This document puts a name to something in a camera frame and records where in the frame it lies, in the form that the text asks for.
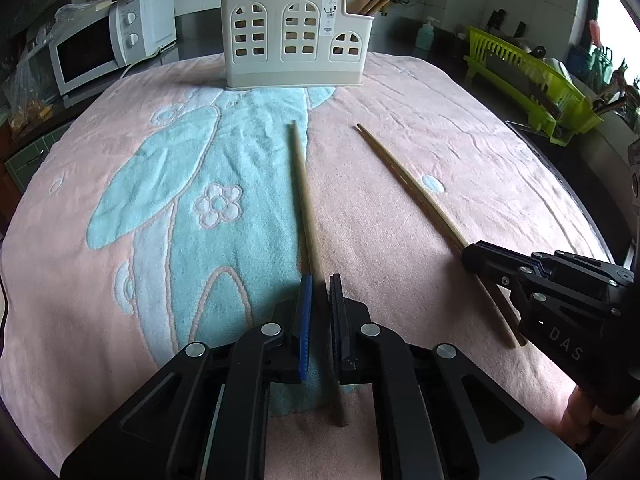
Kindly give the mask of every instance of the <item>window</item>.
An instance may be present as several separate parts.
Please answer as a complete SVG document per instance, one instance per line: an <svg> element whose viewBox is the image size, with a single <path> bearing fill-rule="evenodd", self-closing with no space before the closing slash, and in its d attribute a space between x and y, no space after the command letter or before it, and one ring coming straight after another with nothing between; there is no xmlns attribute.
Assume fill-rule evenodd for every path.
<svg viewBox="0 0 640 480"><path fill-rule="evenodd" d="M626 59L626 82L640 76L640 31L620 0L600 0L598 4L600 39L613 51L613 68Z"/></svg>

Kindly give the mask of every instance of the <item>green cabinet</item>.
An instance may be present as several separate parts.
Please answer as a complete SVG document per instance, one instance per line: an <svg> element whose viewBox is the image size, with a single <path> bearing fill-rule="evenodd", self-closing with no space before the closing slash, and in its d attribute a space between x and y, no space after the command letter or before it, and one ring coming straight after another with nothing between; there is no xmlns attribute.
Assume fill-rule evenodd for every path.
<svg viewBox="0 0 640 480"><path fill-rule="evenodd" d="M38 171L52 146L62 138L72 122L62 124L44 137L34 140L4 163L21 193L27 189L31 177Z"/></svg>

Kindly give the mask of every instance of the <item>microwave window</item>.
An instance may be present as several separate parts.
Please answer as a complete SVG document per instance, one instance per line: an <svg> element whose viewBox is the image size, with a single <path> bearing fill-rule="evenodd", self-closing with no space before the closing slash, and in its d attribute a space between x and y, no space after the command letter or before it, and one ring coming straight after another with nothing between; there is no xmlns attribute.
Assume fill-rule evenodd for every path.
<svg viewBox="0 0 640 480"><path fill-rule="evenodd" d="M62 77L69 82L92 68L115 60L109 35L109 17L92 23L58 45Z"/></svg>

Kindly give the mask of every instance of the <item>cabinet handle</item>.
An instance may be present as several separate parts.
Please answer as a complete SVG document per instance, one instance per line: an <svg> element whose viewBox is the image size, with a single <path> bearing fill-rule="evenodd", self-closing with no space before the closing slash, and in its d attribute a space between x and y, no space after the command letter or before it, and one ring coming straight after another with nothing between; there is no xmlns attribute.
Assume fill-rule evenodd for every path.
<svg viewBox="0 0 640 480"><path fill-rule="evenodd" d="M34 156L31 160L28 160L25 166L30 166L34 162L38 162L39 160L42 160L43 155L44 155L44 150L42 150L38 156Z"/></svg>

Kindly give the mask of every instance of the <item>silver screw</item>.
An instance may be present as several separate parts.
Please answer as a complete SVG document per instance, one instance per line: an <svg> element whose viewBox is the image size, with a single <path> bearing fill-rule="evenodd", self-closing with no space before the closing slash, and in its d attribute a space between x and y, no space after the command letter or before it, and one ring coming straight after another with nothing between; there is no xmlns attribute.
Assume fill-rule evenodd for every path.
<svg viewBox="0 0 640 480"><path fill-rule="evenodd" d="M277 323L265 323L260 332L264 335L278 335L280 333L280 325Z"/></svg>
<svg viewBox="0 0 640 480"><path fill-rule="evenodd" d="M436 348L436 352L445 359L453 359L456 356L456 349L451 345L439 345Z"/></svg>
<svg viewBox="0 0 640 480"><path fill-rule="evenodd" d="M204 354L204 345L202 343L191 343L184 349L184 353L189 357L200 357Z"/></svg>
<svg viewBox="0 0 640 480"><path fill-rule="evenodd" d="M360 327L360 331L364 335L375 337L380 334L380 327L375 323L365 323L363 326Z"/></svg>

